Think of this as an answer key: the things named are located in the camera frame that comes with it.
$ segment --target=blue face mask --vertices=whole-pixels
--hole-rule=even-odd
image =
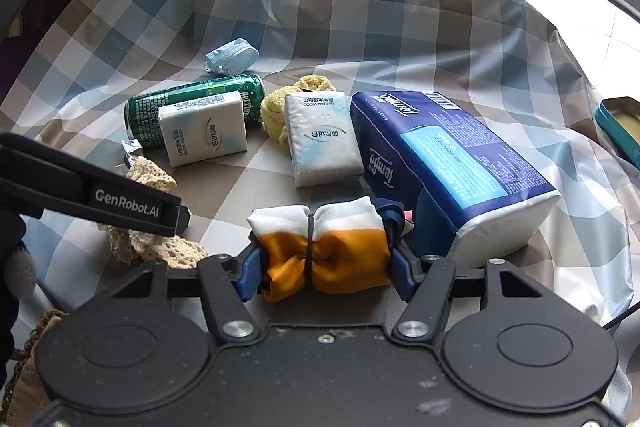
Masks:
[[[204,69],[209,73],[234,76],[248,70],[258,58],[258,50],[244,39],[236,39],[205,55]]]

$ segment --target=circular pad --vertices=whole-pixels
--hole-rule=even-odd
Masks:
[[[571,339],[560,330],[540,324],[522,324],[498,336],[498,349],[511,362],[545,367],[562,362],[571,353]]]
[[[617,363],[610,336],[574,310],[558,307],[553,316],[536,301],[462,319],[444,340],[446,364],[470,391],[508,407],[546,410],[600,397]]]
[[[153,333],[139,326],[107,326],[84,338],[82,353],[95,365],[127,367],[145,360],[156,347]]]
[[[140,411],[172,399],[209,359],[207,335],[145,299],[95,299],[38,344],[36,367],[52,398],[82,409]]]

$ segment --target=green can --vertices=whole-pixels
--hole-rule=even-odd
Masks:
[[[264,99],[264,86],[257,74],[238,74],[225,78],[211,78],[170,87],[161,91],[139,94],[124,105],[124,125],[130,139],[136,138],[142,147],[162,147],[164,140],[158,123],[158,109],[187,100],[195,100],[221,92],[239,91],[242,97],[244,123],[259,124],[260,102]]]

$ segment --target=plaid cloth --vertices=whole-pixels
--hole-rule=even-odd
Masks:
[[[114,168],[124,102],[200,79],[204,54],[238,37],[259,49],[252,71],[267,91],[317,73],[350,93],[444,93],[563,195],[510,261],[601,323],[629,306],[640,276],[638,170],[594,124],[596,96],[555,27],[523,0],[73,0],[1,105],[0,127]],[[260,129],[248,142],[246,153],[172,172],[194,214],[186,237],[210,252],[241,251],[254,208],[369,194],[364,183],[295,190],[288,155]],[[169,169],[163,151],[150,158]],[[128,269],[81,219],[46,212],[25,242],[67,310]],[[620,370],[608,394],[613,410],[634,416],[637,315],[615,333]]]

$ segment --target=pocket tissue pack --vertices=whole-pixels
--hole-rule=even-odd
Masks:
[[[414,211],[416,255],[478,267],[527,244],[559,192],[469,113],[437,92],[361,91],[351,119],[378,197]]]
[[[158,123],[172,167],[246,151],[242,97],[237,91],[161,107]]]
[[[343,92],[287,93],[284,113],[296,187],[362,174],[349,102]]]

